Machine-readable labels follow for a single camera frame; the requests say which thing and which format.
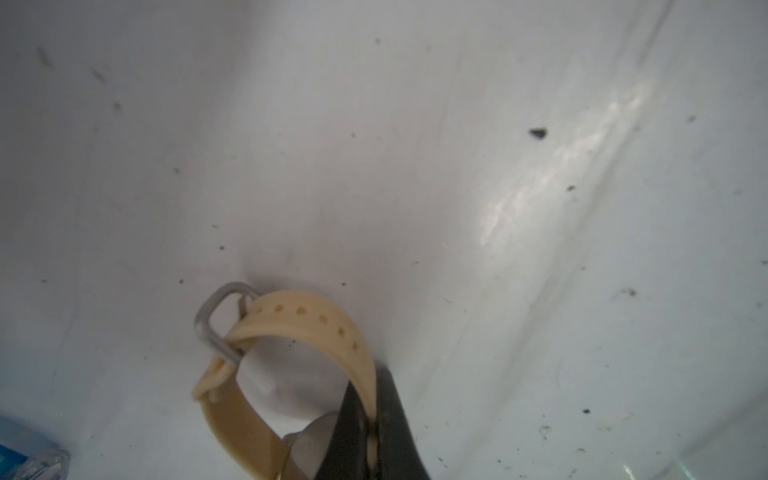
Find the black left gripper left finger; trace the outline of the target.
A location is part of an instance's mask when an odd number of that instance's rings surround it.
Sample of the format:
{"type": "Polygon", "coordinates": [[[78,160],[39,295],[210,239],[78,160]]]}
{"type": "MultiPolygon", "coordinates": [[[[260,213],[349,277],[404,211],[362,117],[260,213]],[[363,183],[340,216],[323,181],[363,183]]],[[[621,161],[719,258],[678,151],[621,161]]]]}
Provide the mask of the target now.
{"type": "Polygon", "coordinates": [[[368,419],[361,399],[349,383],[326,454],[315,480],[366,480],[368,419]]]}

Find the blue translucent wristwatch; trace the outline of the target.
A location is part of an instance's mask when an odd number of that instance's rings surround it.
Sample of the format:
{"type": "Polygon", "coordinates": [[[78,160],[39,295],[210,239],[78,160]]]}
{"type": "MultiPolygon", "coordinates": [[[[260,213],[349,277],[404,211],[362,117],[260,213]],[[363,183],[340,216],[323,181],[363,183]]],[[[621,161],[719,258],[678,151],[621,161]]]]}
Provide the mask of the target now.
{"type": "Polygon", "coordinates": [[[71,455],[40,431],[1,416],[1,480],[68,478],[71,455]]]}

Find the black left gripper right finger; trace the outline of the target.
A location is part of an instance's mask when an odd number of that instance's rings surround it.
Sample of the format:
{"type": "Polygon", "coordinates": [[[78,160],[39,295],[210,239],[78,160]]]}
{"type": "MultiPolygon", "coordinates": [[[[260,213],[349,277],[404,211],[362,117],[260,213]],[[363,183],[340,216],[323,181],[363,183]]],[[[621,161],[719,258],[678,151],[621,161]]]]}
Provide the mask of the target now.
{"type": "Polygon", "coordinates": [[[378,479],[429,480],[420,458],[392,373],[376,366],[378,479]]]}

